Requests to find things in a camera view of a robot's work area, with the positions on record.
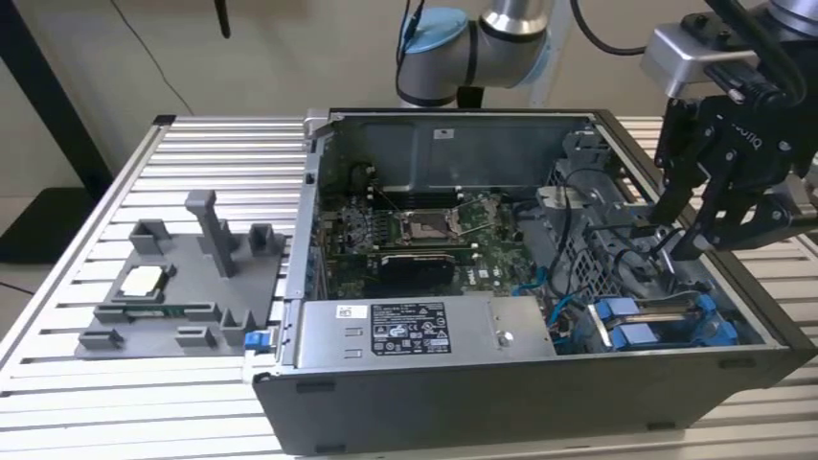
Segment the warning label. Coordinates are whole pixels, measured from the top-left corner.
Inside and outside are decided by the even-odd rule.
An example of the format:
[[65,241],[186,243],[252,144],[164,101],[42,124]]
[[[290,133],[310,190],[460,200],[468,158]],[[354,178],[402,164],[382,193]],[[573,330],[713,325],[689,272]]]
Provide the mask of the warning label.
[[372,312],[372,353],[377,356],[451,353],[445,306],[374,304]]

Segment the motherboard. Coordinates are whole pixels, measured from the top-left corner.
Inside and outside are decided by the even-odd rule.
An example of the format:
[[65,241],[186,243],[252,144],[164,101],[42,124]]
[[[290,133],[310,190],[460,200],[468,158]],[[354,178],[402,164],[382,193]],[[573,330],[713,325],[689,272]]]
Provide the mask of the motherboard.
[[[473,292],[500,296],[535,279],[515,203],[504,194],[487,190],[425,196],[422,201],[378,192],[324,209],[329,299]],[[413,207],[441,204],[451,206]]]

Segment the aluminum table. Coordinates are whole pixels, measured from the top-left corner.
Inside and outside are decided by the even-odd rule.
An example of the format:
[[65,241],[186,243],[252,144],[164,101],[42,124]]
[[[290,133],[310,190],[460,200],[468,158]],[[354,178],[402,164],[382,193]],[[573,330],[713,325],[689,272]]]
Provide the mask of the aluminum table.
[[[660,120],[620,118],[648,153]],[[244,358],[81,361],[76,336],[130,252],[138,219],[194,233],[192,189],[218,192],[236,232],[252,222],[289,234],[304,161],[301,118],[180,117],[152,126],[105,198],[0,343],[0,459],[289,459]],[[737,253],[818,342],[818,248],[797,237]],[[277,292],[284,292],[286,261]],[[274,303],[272,315],[281,314]],[[735,395],[684,431],[360,455],[385,459],[818,458],[818,360],[773,388]]]

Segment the blue cable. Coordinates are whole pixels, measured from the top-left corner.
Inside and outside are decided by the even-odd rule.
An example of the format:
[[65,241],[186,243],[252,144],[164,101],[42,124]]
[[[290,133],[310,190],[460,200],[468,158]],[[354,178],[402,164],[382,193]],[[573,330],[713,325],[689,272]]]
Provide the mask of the blue cable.
[[520,292],[523,291],[523,289],[536,289],[539,288],[541,285],[544,285],[545,283],[545,278],[547,278],[547,273],[545,273],[545,267],[544,266],[539,266],[536,268],[536,281],[533,283],[529,284],[521,284],[519,286],[516,286],[513,288],[513,290],[511,291],[511,295],[513,297],[519,297],[520,296]]
[[548,326],[551,326],[557,321],[557,316],[560,315],[561,308],[564,308],[567,303],[571,301],[571,298],[573,298],[573,294],[565,295],[564,297],[561,297],[561,300],[553,306],[553,312],[551,313],[551,317],[548,318],[548,322],[545,323]]

